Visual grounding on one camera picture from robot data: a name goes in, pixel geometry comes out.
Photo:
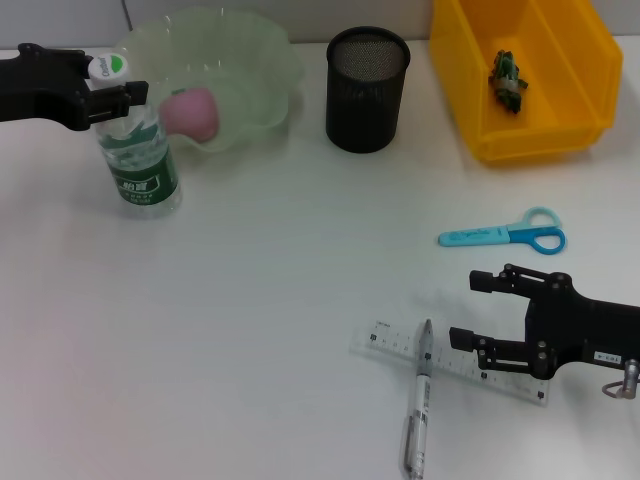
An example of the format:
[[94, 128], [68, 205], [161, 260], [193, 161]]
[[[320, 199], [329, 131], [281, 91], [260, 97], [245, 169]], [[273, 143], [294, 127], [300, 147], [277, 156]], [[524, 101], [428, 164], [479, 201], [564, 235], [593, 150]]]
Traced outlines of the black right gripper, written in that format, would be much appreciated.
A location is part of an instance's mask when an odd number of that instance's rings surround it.
[[476, 352], [479, 368], [551, 379], [557, 370], [582, 362], [622, 370], [639, 359], [639, 308], [579, 294], [567, 274], [547, 274], [505, 264], [493, 275], [472, 270], [472, 291], [529, 298], [525, 340], [500, 340], [451, 327], [455, 350]]

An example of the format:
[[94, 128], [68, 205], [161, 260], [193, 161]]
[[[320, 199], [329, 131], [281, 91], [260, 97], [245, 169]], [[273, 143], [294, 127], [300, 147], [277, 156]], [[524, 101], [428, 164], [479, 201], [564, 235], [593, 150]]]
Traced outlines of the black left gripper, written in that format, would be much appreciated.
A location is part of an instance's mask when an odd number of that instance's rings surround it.
[[86, 131], [146, 103], [146, 81], [90, 91], [86, 80], [93, 59], [83, 50], [20, 44], [16, 57], [1, 61], [1, 120], [38, 118]]

